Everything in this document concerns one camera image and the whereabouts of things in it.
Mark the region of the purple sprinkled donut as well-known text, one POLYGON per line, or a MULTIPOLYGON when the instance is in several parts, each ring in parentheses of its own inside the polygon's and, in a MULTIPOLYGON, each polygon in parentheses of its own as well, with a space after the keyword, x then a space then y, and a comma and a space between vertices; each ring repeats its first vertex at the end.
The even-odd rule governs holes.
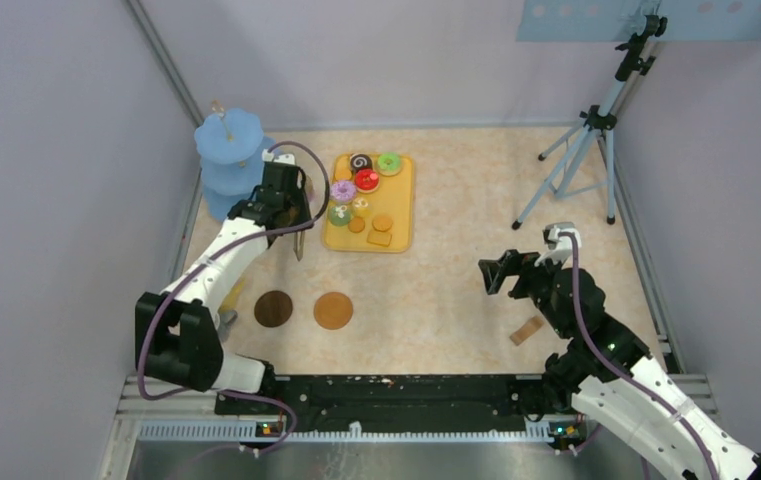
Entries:
POLYGON ((351 180, 335 181, 330 187, 330 198, 337 205, 350 204, 357 193, 357 187, 351 180))

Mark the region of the red frosted donut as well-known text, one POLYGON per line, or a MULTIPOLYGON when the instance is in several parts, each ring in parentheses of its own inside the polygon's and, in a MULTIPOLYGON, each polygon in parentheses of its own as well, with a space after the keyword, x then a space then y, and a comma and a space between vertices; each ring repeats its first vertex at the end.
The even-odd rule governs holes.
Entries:
POLYGON ((353 183, 358 192, 372 193, 379 188, 381 176, 373 169, 361 169, 354 174, 353 183))

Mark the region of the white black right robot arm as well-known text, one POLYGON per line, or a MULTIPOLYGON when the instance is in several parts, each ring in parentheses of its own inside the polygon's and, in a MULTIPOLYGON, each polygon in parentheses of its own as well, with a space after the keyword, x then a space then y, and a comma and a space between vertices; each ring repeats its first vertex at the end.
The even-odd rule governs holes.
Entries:
POLYGON ((761 479, 761 453, 735 440, 662 368, 648 346, 605 310, 606 295, 584 269, 507 250, 478 267, 494 295, 510 277, 559 337, 545 362, 542 397, 609 430, 667 479, 761 479))

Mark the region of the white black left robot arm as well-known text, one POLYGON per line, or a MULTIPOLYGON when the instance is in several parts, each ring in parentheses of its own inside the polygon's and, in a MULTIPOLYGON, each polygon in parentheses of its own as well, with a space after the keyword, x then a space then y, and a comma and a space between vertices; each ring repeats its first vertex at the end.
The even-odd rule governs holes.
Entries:
POLYGON ((260 360, 228 352, 219 336, 223 301, 244 271, 280 236, 311 226, 306 175, 291 154, 263 167, 250 198, 230 210, 216 238, 177 280, 135 305, 135 360, 139 378, 182 389, 238 391, 253 413, 275 404, 276 386, 260 360))

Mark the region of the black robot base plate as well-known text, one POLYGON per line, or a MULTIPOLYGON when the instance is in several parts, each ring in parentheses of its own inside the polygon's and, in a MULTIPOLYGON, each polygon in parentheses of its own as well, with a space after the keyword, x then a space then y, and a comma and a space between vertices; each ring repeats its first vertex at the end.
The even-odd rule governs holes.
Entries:
POLYGON ((221 416, 285 417, 301 433, 339 432, 357 422, 367 433, 520 432, 548 415, 570 415, 539 375, 274 375, 260 393, 273 404, 219 395, 221 416))

